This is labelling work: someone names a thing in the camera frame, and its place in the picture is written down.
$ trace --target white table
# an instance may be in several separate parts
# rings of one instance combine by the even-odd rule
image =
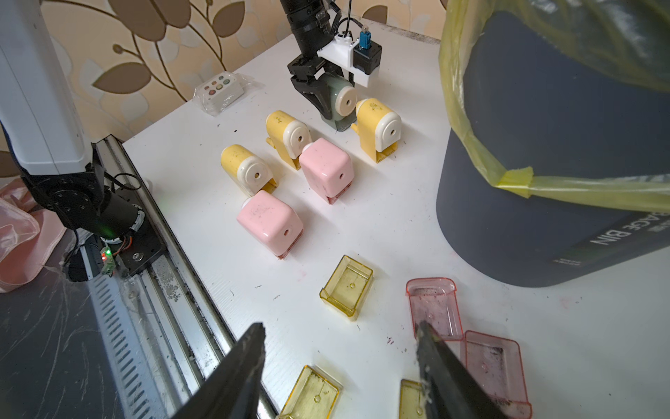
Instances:
[[[334,419],[397,417],[400,380],[419,377],[405,284],[446,276],[458,287],[464,330],[521,345],[536,418],[667,417],[670,248],[544,289],[508,286],[470,267],[436,220],[450,131],[439,46],[379,25],[372,31],[384,48],[381,72],[360,93],[403,118],[399,148],[380,164],[363,153],[352,130],[333,131],[294,91],[286,68],[299,52],[293,36],[238,70],[264,86],[218,117],[186,103],[125,143],[233,333],[264,323],[263,382],[275,406],[281,409],[310,364],[344,386]],[[265,118],[278,109],[352,156],[356,178],[334,205],[265,143]],[[245,195],[219,162],[234,143],[270,164],[279,183],[274,195],[305,223],[283,261],[235,221]],[[356,322],[319,299],[344,254],[375,271]]]

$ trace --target transparent plastic container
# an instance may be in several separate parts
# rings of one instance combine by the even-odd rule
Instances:
[[[467,331],[461,358],[474,380],[505,415],[513,419],[532,417],[518,343]]]
[[[277,419],[328,419],[341,389],[323,371],[305,365]]]
[[[399,419],[425,419],[425,396],[421,384],[403,379],[400,381]]]
[[[350,320],[356,320],[372,277],[372,269],[344,255],[319,297]]]
[[[417,278],[407,283],[414,337],[427,321],[445,341],[463,339],[463,327],[456,302],[456,285],[449,278]]]

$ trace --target wallpaper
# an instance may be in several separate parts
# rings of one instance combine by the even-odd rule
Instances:
[[[2,129],[0,129],[0,178],[8,178],[18,174],[19,169],[16,167],[9,154],[9,148],[7,148],[7,142],[5,141],[5,134],[2,132]]]
[[[91,141],[129,139],[291,33],[279,0],[42,0],[42,14]],[[438,38],[445,10],[354,0],[352,15]]]

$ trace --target trash bin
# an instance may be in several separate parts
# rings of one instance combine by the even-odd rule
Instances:
[[[562,54],[511,13],[486,22],[464,75],[476,138],[538,176],[670,181],[670,94]],[[640,178],[661,174],[656,178]],[[445,238],[505,283],[558,284],[670,245],[670,214],[523,198],[492,187],[450,134],[437,197]]]

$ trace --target yellow pencil sharpener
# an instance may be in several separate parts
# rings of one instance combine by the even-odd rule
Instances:
[[[307,144],[312,142],[312,136],[307,125],[283,111],[275,111],[265,120],[267,128],[266,139],[279,153],[279,157],[289,166],[300,170],[297,160]]]
[[[344,255],[319,297],[356,320],[372,278],[372,269]]]
[[[342,387],[305,365],[277,419],[328,419]]]
[[[239,144],[224,148],[221,166],[249,196],[256,195],[261,189],[271,194],[277,188],[270,166]]]
[[[404,379],[400,381],[399,419],[425,419],[425,396],[421,384]]]
[[[358,124],[351,128],[360,137],[360,148],[376,163],[398,149],[402,129],[400,115],[377,99],[363,99],[356,104]]]

